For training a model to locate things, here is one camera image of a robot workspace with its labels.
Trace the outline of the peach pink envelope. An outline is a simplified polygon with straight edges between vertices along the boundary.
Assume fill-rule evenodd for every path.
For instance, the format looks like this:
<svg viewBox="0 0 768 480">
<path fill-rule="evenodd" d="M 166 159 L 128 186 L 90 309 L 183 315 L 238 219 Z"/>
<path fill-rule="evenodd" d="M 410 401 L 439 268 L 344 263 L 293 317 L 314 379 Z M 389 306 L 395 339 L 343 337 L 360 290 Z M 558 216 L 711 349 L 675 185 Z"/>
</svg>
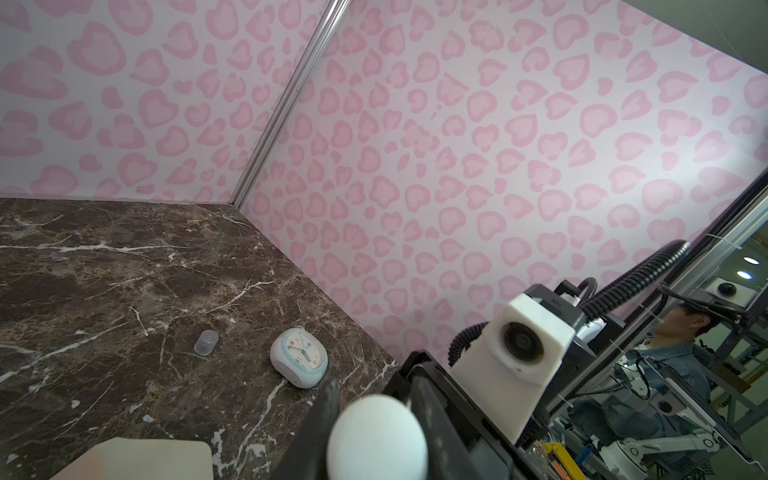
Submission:
<svg viewBox="0 0 768 480">
<path fill-rule="evenodd" d="M 214 478 L 211 448 L 185 440 L 113 438 L 99 443 L 53 479 Z"/>
</svg>

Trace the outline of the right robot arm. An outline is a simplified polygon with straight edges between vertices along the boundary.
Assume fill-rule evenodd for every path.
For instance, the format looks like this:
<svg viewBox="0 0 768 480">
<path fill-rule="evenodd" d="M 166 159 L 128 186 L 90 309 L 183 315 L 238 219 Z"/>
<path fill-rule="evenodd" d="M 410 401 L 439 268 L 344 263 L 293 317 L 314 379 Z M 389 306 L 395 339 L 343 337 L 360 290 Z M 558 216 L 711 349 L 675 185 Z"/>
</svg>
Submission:
<svg viewBox="0 0 768 480">
<path fill-rule="evenodd" d="M 385 387 L 409 400 L 426 436 L 430 479 L 538 479 L 524 452 L 550 431 L 553 405 L 623 335 L 613 311 L 690 251 L 673 240 L 604 288 L 587 278 L 534 284 L 491 321 L 464 328 L 441 366 L 411 353 Z"/>
</svg>

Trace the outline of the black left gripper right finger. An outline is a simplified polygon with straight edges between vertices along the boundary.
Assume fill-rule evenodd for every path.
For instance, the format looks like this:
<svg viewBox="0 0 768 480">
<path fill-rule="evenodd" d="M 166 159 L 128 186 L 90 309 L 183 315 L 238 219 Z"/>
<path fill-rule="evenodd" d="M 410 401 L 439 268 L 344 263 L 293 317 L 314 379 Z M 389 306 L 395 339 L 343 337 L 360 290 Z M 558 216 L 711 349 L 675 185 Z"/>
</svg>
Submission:
<svg viewBox="0 0 768 480">
<path fill-rule="evenodd" d="M 455 385 L 416 375 L 410 400 L 426 439 L 429 479 L 498 477 L 498 460 L 479 442 L 470 404 Z"/>
</svg>

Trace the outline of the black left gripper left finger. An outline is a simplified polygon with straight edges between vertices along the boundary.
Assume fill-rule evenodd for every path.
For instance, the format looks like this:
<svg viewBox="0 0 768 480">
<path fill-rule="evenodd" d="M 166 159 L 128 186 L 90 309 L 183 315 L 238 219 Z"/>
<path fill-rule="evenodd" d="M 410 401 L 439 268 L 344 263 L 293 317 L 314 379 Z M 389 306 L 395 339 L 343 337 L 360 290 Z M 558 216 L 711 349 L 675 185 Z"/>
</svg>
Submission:
<svg viewBox="0 0 768 480">
<path fill-rule="evenodd" d="M 341 413 L 340 385 L 324 380 L 294 440 L 271 473 L 274 480 L 328 479 L 327 448 Z"/>
</svg>

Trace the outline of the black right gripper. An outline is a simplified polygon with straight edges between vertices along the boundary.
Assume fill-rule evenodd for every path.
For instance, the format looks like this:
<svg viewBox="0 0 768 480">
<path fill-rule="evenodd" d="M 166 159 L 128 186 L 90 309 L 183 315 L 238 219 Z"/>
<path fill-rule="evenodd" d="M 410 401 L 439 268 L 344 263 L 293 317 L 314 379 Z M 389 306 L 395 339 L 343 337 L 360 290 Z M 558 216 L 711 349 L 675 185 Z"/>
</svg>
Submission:
<svg viewBox="0 0 768 480">
<path fill-rule="evenodd" d="M 411 353 L 383 393 L 408 404 L 424 433 L 429 479 L 543 479 L 431 354 Z"/>
</svg>

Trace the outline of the white glue stick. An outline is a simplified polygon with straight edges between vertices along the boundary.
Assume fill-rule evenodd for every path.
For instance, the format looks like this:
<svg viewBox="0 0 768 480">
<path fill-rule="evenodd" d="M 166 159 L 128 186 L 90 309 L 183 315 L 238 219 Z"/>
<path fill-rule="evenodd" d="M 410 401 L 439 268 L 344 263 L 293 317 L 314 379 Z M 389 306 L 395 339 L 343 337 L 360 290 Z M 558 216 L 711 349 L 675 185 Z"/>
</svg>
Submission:
<svg viewBox="0 0 768 480">
<path fill-rule="evenodd" d="M 330 479 L 425 479 L 425 434 L 401 401 L 387 395 L 361 397 L 333 425 L 326 470 Z"/>
</svg>

